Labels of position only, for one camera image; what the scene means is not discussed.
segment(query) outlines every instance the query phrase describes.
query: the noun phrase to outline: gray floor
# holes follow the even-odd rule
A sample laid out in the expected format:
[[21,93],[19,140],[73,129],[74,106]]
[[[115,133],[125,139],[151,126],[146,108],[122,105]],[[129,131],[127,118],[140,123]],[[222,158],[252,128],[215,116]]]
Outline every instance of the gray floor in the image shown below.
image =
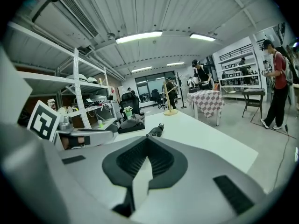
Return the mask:
[[[181,109],[181,106],[182,101],[179,100],[177,109],[187,115],[193,116],[193,110],[187,102],[185,102],[187,108]],[[202,113],[199,113],[199,120],[258,152],[258,157],[248,174],[261,185],[266,193],[269,193],[273,190],[288,136],[274,131],[273,129],[267,130],[263,126],[260,126],[260,111],[256,112],[257,108],[248,107],[244,118],[242,118],[244,107],[245,102],[243,100],[225,99],[225,106],[222,110],[219,126],[216,126],[216,117],[206,119]],[[263,103],[263,118],[266,117],[269,107],[269,102]],[[163,109],[159,110],[157,106],[149,106],[143,108],[142,111],[148,116],[163,112]],[[288,105],[286,105],[285,111],[287,114]],[[289,135],[293,136],[293,138],[290,137],[286,146],[285,157],[279,170],[276,187],[284,184],[288,180],[289,175],[295,167],[295,147],[299,146],[299,119],[296,119],[297,114],[296,110],[290,110],[287,124],[289,127]]]

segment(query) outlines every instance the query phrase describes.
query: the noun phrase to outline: fluorescent light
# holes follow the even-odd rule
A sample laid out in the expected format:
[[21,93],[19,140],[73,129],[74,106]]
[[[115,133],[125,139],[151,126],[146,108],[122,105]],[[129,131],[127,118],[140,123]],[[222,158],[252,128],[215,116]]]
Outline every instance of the fluorescent light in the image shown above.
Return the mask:
[[175,63],[169,63],[167,64],[167,66],[170,66],[170,65],[182,65],[184,64],[185,62],[175,62]]
[[200,34],[195,34],[195,33],[192,33],[190,35],[190,38],[196,38],[196,39],[202,39],[202,40],[206,40],[206,41],[215,41],[216,39],[211,37],[211,36],[206,36],[206,35],[200,35]]
[[132,70],[132,72],[140,71],[140,70],[147,70],[147,69],[151,69],[151,66],[140,68],[140,69],[136,69],[136,70]]
[[117,38],[115,41],[117,44],[125,43],[125,42],[130,42],[142,38],[149,38],[149,37],[156,37],[156,36],[161,36],[162,31],[157,31],[157,32],[144,32],[144,33],[138,33],[134,35],[128,35],[128,36],[123,36],[120,38]]

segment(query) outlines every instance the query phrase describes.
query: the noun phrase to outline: black chair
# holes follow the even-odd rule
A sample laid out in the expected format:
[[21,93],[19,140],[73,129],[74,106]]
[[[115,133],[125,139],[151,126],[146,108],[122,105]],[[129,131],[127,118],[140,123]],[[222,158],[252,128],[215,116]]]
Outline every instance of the black chair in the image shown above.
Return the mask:
[[131,92],[125,93],[121,96],[121,114],[123,115],[124,108],[127,106],[131,106],[132,113],[133,114],[140,114],[140,109],[139,109],[139,99],[135,97]]
[[167,106],[164,105],[165,102],[163,102],[163,100],[162,100],[162,98],[161,98],[161,96],[160,96],[160,94],[159,94],[159,92],[158,92],[157,89],[152,90],[151,95],[152,95],[152,97],[153,97],[153,99],[154,99],[153,101],[156,101],[156,102],[157,102],[157,104],[158,104],[158,108],[159,108],[159,109],[161,109],[162,107],[163,107],[164,109],[167,108]]
[[162,102],[161,96],[157,89],[151,91],[151,101],[156,102],[157,105]]

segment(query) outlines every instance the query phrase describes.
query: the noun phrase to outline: stand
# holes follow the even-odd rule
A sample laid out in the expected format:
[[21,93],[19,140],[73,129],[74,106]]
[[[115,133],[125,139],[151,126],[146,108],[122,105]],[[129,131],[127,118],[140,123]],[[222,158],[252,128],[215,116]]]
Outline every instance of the stand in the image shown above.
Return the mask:
[[168,109],[169,109],[169,110],[167,110],[167,111],[164,112],[164,115],[174,115],[174,114],[177,114],[178,110],[174,110],[174,109],[171,108],[170,101],[169,101],[169,96],[168,96],[168,92],[170,92],[170,91],[167,91],[165,81],[163,82],[163,85],[164,85],[164,90],[165,90],[165,94],[166,94],[166,97],[167,97],[167,103],[168,103]]
[[179,90],[181,91],[181,98],[182,98],[182,102],[183,102],[183,106],[181,107],[181,109],[185,109],[185,108],[187,108],[187,106],[184,106],[184,98],[183,98],[182,88],[179,87]]

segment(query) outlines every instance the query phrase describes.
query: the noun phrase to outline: white table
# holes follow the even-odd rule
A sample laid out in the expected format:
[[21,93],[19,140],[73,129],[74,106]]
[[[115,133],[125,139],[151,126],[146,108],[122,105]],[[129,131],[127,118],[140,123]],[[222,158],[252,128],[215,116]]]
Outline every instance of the white table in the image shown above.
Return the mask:
[[172,116],[163,113],[146,116],[145,129],[118,134],[114,142],[144,136],[159,123],[164,124],[162,138],[213,152],[244,173],[248,172],[258,155],[252,148],[180,111]]

